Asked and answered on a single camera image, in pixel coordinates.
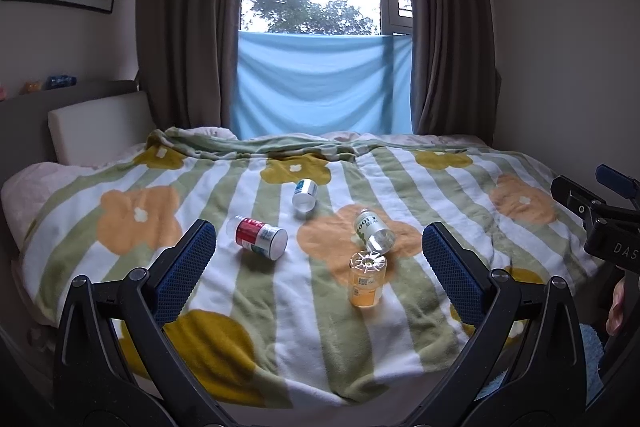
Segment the person's right hand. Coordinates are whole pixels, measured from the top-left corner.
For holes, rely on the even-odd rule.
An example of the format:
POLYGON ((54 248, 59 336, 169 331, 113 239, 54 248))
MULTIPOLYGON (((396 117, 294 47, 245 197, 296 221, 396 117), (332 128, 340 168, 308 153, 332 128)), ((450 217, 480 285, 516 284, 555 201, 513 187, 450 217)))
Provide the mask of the person's right hand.
POLYGON ((608 319, 605 323, 606 332, 614 337, 624 321, 625 277, 614 287, 612 306, 608 311, 608 319))

